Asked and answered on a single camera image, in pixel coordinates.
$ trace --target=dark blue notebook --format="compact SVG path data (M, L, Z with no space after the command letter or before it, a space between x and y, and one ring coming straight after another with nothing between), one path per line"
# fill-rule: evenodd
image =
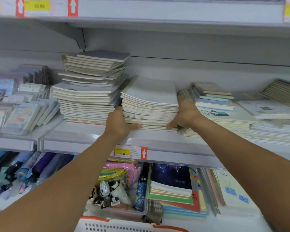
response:
M153 164L151 180L171 187L192 189L189 167L187 166Z

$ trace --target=white arrow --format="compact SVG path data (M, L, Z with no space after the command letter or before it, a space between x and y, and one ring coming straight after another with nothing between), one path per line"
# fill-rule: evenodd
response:
M146 151L145 151L145 149L144 149L143 152L142 152L142 156L143 156L142 158L145 159L145 156L146 156Z
M23 9L24 9L24 3L23 0L19 0L18 1L18 13L22 14L23 13Z
M71 13L75 14L75 9L76 9L76 6L77 6L75 0L71 0L70 6L71 6Z

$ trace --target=person's left hand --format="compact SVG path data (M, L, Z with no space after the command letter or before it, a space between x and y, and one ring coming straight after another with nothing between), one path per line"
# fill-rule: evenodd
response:
M141 124L127 124L124 119L122 107L119 106L115 111L108 114L104 133L115 135L118 142L124 140L131 130L142 128Z

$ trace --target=hand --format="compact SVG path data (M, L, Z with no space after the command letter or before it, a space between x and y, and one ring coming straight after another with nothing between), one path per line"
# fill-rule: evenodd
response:
M191 128L195 121L202 117L194 102L186 100L183 96L178 96L179 111L174 119L166 125L167 129L175 128L177 125L184 128Z
M140 128L142 128L141 124L127 124L125 122L122 107L119 106L115 111L108 113L104 133L115 135L117 142L121 142L131 130Z

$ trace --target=shelf bracket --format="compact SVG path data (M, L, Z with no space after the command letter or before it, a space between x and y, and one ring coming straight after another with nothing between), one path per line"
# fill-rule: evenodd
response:
M72 27L68 23L61 22L46 22L37 20L40 25L43 25L55 32L58 32L68 38L74 39L78 47L82 50L86 50L86 44L82 28Z

